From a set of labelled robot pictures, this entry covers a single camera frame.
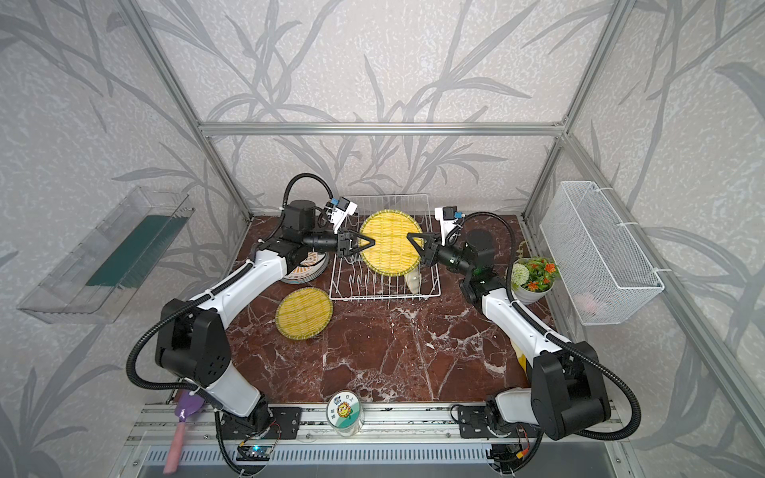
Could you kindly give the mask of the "yellow black rubber glove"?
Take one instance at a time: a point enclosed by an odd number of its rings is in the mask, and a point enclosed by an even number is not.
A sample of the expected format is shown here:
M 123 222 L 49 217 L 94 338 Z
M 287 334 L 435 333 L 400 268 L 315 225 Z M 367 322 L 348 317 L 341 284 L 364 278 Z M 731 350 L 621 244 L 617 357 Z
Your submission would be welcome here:
M 526 356 L 523 354 L 522 350 L 515 343 L 512 343 L 512 348 L 514 350 L 514 354 L 516 356 L 519 366 L 521 366 L 523 372 L 527 372 Z

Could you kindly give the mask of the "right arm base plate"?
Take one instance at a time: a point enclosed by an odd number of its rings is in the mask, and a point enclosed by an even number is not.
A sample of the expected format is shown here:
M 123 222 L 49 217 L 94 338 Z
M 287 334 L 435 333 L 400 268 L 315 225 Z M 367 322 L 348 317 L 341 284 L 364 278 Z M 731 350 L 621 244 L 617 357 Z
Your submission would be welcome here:
M 485 406 L 452 404 L 449 415 L 458 426 L 459 436 L 464 439 L 533 439 L 538 435 L 537 429 L 528 424 L 497 424 L 489 417 Z

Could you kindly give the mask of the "left circuit board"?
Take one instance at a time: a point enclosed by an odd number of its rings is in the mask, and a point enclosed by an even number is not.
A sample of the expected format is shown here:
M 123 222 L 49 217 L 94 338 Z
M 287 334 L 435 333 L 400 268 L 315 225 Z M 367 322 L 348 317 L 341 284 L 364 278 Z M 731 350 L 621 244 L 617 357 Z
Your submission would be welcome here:
M 262 444 L 241 442 L 236 448 L 237 460 L 240 462 L 265 462 L 274 454 L 276 443 Z

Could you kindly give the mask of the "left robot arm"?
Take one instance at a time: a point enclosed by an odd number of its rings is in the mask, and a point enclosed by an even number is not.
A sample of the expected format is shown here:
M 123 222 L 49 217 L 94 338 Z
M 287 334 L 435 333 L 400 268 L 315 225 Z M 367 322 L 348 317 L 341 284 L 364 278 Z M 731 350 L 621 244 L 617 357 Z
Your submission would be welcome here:
M 211 289 L 190 301 L 173 300 L 163 309 L 157 331 L 155 363 L 179 378 L 190 391 L 216 408 L 238 417 L 253 414 L 262 394 L 232 362 L 226 330 L 255 298 L 282 281 L 310 253 L 340 257 L 360 254 L 375 241 L 343 227 L 358 205 L 346 197 L 324 210 L 328 224 L 319 224 L 316 205 L 295 200 L 283 208 L 279 231 L 256 247 L 253 256 Z

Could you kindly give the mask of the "potted artificial flower plant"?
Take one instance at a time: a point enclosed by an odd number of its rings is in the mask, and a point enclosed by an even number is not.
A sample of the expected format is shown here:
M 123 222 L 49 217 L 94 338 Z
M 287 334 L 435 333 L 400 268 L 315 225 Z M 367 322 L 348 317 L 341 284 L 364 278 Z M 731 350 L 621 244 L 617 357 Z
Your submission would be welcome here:
M 527 242 L 518 246 L 517 260 L 511 269 L 511 288 L 513 296 L 524 305 L 531 305 L 553 288 L 561 277 L 560 269 L 552 259 L 541 256 L 527 256 Z

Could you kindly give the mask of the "green sponge mat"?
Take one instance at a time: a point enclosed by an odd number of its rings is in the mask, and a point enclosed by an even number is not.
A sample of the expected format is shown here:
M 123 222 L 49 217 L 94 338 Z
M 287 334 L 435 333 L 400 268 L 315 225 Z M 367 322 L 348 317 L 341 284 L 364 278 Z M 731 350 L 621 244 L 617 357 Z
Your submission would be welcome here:
M 141 287 L 187 221 L 186 217 L 147 215 L 86 285 L 127 289 Z

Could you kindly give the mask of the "green woven plate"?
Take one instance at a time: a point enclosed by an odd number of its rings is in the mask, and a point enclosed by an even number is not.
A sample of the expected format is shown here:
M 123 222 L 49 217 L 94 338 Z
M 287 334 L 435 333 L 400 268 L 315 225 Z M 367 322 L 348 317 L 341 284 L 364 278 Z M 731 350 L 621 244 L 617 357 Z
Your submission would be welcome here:
M 422 227 L 414 217 L 399 210 L 381 210 L 366 219 L 360 233 L 375 241 L 375 245 L 365 249 L 361 256 L 376 273 L 400 277 L 420 266 L 420 255 L 408 241 L 410 233 L 422 233 Z
M 279 305 L 275 323 L 279 333 L 293 341 L 304 341 L 326 329 L 334 314 L 329 295 L 317 288 L 302 288 Z

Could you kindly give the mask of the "aluminium front rail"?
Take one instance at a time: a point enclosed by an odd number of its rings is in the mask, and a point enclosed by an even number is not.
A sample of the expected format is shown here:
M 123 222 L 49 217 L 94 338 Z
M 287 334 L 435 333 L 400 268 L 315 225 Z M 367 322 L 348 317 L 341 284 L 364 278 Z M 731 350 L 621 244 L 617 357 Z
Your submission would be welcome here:
M 483 402 L 464 402 L 466 406 L 484 406 Z M 451 419 L 449 402 L 368 402 L 363 404 L 364 425 L 353 436 L 340 436 L 330 426 L 326 404 L 276 404 L 300 406 L 302 415 L 297 438 L 277 440 L 278 445 L 329 445 L 336 443 L 456 443 L 461 438 Z M 205 406 L 186 423 L 188 444 L 215 445 L 213 411 Z M 173 406 L 145 406 L 125 445 L 169 445 L 179 419 Z

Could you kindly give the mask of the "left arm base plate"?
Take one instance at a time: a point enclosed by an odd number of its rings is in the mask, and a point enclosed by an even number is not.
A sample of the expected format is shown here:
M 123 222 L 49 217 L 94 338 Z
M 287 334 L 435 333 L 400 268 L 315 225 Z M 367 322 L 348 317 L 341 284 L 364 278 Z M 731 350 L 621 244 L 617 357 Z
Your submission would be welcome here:
M 223 412 L 220 426 L 222 439 L 294 440 L 298 435 L 301 415 L 302 408 L 299 406 L 276 406 L 268 411 L 261 407 L 247 417 Z

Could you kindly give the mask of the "tan woven plate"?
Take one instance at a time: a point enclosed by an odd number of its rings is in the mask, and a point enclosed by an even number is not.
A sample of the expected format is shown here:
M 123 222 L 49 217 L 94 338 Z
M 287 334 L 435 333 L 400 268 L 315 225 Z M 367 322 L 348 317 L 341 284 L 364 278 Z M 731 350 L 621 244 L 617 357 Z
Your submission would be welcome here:
M 404 274 L 404 282 L 410 294 L 419 295 L 422 292 L 422 271 L 414 269 Z

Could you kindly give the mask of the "purple pink brush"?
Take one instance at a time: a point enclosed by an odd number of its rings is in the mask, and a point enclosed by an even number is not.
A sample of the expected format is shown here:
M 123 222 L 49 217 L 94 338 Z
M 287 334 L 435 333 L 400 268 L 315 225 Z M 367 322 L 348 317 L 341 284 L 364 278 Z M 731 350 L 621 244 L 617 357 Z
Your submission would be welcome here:
M 175 428 L 175 435 L 173 436 L 167 459 L 165 460 L 165 467 L 163 468 L 163 474 L 165 475 L 177 472 L 182 454 L 186 422 L 191 416 L 201 411 L 204 404 L 204 399 L 199 394 L 191 394 L 187 390 L 184 390 L 179 395 L 178 401 L 175 407 L 178 424 L 177 428 Z

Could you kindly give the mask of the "white mesh wall basket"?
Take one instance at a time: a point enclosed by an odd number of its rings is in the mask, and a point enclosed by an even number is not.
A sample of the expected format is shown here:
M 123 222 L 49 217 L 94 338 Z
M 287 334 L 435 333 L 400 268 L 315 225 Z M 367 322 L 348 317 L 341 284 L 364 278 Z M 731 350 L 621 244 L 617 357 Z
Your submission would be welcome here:
M 665 290 L 659 270 L 592 181 L 563 181 L 541 232 L 585 326 L 619 325 Z

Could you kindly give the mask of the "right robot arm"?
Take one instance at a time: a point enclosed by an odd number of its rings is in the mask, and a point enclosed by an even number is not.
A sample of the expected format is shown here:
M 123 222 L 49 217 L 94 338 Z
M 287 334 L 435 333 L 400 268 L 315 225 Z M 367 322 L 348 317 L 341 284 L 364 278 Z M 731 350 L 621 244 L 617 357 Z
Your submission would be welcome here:
M 611 418 L 604 368 L 597 353 L 548 327 L 512 293 L 494 270 L 494 240 L 485 230 L 468 234 L 462 247 L 449 246 L 437 234 L 408 233 L 408 242 L 424 264 L 440 264 L 460 274 L 460 292 L 514 346 L 529 388 L 512 388 L 486 400 L 486 423 L 498 436 L 516 424 L 534 425 L 554 440 L 576 434 L 615 440 L 617 432 L 592 427 Z

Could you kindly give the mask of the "clear plastic wall shelf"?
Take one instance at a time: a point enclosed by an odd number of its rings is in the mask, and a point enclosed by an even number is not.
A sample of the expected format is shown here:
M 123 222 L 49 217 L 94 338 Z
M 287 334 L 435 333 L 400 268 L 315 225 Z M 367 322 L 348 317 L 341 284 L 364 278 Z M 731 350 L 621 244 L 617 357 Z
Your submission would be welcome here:
M 135 187 L 24 297 L 18 309 L 46 324 L 115 322 L 141 287 L 89 287 L 88 280 L 147 215 L 189 220 L 193 213 L 187 193 Z

